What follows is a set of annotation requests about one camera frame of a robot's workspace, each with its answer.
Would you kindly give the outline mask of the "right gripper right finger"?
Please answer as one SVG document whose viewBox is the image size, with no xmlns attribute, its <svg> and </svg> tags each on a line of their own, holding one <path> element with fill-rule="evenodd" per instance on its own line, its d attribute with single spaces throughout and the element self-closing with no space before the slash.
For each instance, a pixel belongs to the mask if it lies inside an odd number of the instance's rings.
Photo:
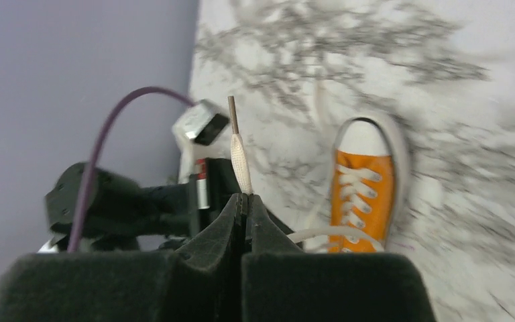
<svg viewBox="0 0 515 322">
<path fill-rule="evenodd" d="M 243 321 L 433 322 L 419 271 L 390 253 L 309 254 L 248 200 L 251 252 L 241 260 Z"/>
</svg>

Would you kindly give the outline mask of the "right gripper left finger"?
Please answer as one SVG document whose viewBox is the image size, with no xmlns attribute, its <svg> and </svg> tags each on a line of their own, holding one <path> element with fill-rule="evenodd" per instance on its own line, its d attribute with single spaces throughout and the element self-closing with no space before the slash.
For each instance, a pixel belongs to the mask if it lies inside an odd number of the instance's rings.
<svg viewBox="0 0 515 322">
<path fill-rule="evenodd" d="M 245 196 L 175 251 L 32 254 L 0 279 L 0 321 L 214 321 Z"/>
</svg>

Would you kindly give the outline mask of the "white shoelace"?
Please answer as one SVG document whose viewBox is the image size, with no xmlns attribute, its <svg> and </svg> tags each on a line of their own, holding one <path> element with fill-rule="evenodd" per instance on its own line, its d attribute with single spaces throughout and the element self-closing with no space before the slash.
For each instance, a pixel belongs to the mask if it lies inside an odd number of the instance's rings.
<svg viewBox="0 0 515 322">
<path fill-rule="evenodd" d="M 241 192 L 247 195 L 253 194 L 253 187 L 251 184 L 251 176 L 249 166 L 245 154 L 245 147 L 243 140 L 239 134 L 239 126 L 237 121 L 237 112 L 235 106 L 234 96 L 228 96 L 229 114 L 231 118 L 232 136 L 231 136 L 231 161 L 237 183 L 241 188 Z M 360 229 L 350 226 L 328 226 L 321 228 L 308 228 L 295 233 L 287 235 L 287 238 L 294 244 L 303 242 L 305 240 L 318 237 L 320 235 L 340 235 L 343 237 L 356 237 L 359 239 L 367 240 L 371 243 L 372 247 L 377 252 L 383 252 L 383 245 L 376 239 L 370 237 L 368 234 L 362 232 Z"/>
</svg>

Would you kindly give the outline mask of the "orange canvas sneaker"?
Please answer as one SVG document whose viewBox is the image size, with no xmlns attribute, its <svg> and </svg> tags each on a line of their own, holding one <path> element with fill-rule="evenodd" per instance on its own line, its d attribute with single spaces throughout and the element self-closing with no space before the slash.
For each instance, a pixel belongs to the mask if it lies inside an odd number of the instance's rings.
<svg viewBox="0 0 515 322">
<path fill-rule="evenodd" d="M 358 229 L 385 246 L 411 174 L 399 123 L 384 112 L 360 113 L 339 128 L 333 147 L 331 225 Z"/>
</svg>

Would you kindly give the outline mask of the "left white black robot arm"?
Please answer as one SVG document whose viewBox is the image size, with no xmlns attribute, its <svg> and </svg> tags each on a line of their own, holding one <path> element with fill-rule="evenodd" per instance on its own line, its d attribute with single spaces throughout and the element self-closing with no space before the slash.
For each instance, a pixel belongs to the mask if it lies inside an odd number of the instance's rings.
<svg viewBox="0 0 515 322">
<path fill-rule="evenodd" d="M 0 321 L 265 319 L 301 303 L 300 248 L 227 159 L 204 159 L 185 184 L 141 188 L 98 169 L 84 208 L 89 249 L 68 251 L 84 164 L 46 195 L 61 250 L 20 258 L 0 280 Z"/>
</svg>

